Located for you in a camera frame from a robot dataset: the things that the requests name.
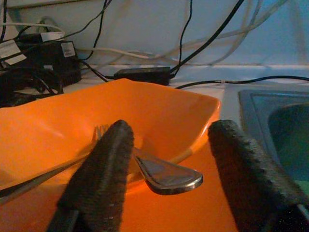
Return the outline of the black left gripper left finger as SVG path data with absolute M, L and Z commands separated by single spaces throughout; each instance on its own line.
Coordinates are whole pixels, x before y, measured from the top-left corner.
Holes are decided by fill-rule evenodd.
M 49 232 L 118 232 L 134 145 L 124 120 L 111 124 L 57 202 Z

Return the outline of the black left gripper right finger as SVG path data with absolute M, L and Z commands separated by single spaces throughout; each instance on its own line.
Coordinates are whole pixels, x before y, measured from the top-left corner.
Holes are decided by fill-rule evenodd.
M 232 120 L 208 130 L 221 184 L 240 232 L 307 232 L 309 198 Z

